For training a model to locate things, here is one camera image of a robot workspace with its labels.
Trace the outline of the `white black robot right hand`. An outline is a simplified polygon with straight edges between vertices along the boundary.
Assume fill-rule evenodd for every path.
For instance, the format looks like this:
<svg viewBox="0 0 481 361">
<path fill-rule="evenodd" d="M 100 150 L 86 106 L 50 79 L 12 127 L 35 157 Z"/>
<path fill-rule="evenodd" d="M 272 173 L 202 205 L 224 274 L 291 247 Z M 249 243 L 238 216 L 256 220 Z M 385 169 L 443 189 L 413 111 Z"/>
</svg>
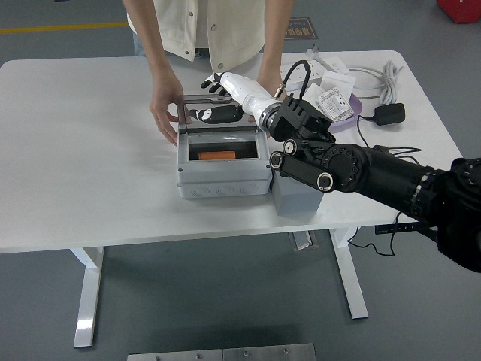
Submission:
<svg viewBox="0 0 481 361">
<path fill-rule="evenodd" d="M 214 73 L 201 84 L 202 89 L 215 93 L 219 88 L 225 90 L 243 111 L 256 120 L 275 114 L 281 102 L 273 98 L 258 82 L 231 72 Z"/>
</svg>

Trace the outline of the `person's right hand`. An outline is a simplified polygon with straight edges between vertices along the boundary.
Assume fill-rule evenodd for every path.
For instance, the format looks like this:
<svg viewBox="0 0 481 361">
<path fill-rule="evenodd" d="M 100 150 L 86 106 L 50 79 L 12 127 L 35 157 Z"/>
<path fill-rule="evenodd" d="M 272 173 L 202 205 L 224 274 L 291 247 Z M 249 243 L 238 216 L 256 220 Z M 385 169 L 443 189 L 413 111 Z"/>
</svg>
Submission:
<svg viewBox="0 0 481 361">
<path fill-rule="evenodd" d="M 182 95 L 183 88 L 174 73 L 165 73 L 153 78 L 150 112 L 158 130 L 174 146 L 177 146 L 177 131 L 171 123 L 176 123 L 178 117 L 169 112 L 168 106 L 175 104 Z"/>
</svg>

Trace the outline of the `person's left hand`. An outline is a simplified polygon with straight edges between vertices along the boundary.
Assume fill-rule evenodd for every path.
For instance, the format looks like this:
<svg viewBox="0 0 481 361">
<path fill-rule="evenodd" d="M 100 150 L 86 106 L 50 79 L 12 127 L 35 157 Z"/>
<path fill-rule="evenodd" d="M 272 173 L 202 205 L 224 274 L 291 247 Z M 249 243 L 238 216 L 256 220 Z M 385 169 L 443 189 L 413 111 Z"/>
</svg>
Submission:
<svg viewBox="0 0 481 361">
<path fill-rule="evenodd" d="M 282 79 L 277 73 L 259 74 L 256 80 L 271 96 L 276 95 L 282 83 Z"/>
</svg>

